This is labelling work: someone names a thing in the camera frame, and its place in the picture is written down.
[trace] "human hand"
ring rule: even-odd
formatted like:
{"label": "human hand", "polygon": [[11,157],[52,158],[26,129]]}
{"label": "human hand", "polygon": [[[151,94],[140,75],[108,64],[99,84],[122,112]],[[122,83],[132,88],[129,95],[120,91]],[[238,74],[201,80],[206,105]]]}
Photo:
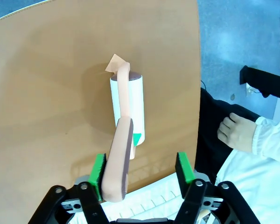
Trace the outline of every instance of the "human hand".
{"label": "human hand", "polygon": [[230,148],[251,153],[256,126],[255,122],[231,113],[220,123],[217,136]]}

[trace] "blue floor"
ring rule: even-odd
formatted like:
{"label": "blue floor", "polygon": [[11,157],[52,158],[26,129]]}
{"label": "blue floor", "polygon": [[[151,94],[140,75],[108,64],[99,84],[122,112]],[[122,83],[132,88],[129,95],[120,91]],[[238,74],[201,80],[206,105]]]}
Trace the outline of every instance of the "blue floor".
{"label": "blue floor", "polygon": [[[0,17],[39,1],[0,0]],[[276,97],[247,98],[238,73],[248,65],[280,75],[280,0],[198,0],[198,8],[201,75],[207,91],[273,118]]]}

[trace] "black cable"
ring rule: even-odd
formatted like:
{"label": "black cable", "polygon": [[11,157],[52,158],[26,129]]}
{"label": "black cable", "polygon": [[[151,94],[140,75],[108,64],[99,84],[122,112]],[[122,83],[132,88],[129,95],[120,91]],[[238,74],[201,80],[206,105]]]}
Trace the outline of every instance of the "black cable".
{"label": "black cable", "polygon": [[205,83],[201,80],[201,82],[204,84],[204,89],[206,90],[206,85],[205,85]]}

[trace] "black pants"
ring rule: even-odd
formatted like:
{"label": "black pants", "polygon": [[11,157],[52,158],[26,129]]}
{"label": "black pants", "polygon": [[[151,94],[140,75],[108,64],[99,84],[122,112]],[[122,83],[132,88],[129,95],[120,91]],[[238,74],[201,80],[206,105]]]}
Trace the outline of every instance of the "black pants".
{"label": "black pants", "polygon": [[239,83],[248,83],[265,98],[270,94],[280,98],[280,76],[244,66],[239,73]]}
{"label": "black pants", "polygon": [[259,118],[259,115],[240,105],[230,105],[222,100],[213,99],[201,88],[195,169],[208,175],[212,183],[215,182],[218,171],[232,151],[217,137],[220,123],[232,112],[254,122]]}

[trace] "white keyboard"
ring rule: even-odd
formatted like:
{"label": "white keyboard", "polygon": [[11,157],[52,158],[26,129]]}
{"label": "white keyboard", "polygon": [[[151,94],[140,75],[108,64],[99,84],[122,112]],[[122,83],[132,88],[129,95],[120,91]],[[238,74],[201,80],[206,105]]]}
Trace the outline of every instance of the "white keyboard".
{"label": "white keyboard", "polygon": [[[176,173],[126,195],[118,203],[101,203],[109,221],[118,218],[174,220],[183,202]],[[76,213],[70,224],[86,224],[83,212]]]}

